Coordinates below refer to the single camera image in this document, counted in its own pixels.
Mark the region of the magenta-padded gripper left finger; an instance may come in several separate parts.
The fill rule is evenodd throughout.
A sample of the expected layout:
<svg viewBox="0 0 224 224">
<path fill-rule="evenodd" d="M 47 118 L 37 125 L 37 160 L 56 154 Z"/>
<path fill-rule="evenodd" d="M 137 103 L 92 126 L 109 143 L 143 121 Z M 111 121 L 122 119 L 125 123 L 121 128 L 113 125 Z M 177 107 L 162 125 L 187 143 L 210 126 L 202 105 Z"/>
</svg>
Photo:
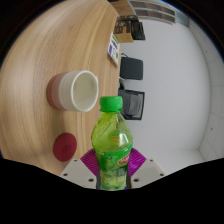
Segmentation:
<svg viewBox="0 0 224 224">
<path fill-rule="evenodd" d="M 99 165 L 95 151 L 90 149 L 80 159 L 73 158 L 60 176 L 84 188 L 99 187 Z"/>
</svg>

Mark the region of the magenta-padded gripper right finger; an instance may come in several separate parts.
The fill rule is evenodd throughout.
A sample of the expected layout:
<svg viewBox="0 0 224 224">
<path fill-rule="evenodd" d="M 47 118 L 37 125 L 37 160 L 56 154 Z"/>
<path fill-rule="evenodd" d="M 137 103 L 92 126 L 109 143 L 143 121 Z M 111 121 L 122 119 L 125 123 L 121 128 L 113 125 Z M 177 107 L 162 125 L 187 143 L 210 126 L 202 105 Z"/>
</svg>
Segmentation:
<svg viewBox="0 0 224 224">
<path fill-rule="evenodd" d="M 147 159 L 132 148 L 128 162 L 127 188 L 136 189 L 165 177 L 166 174 L 153 159 Z"/>
</svg>

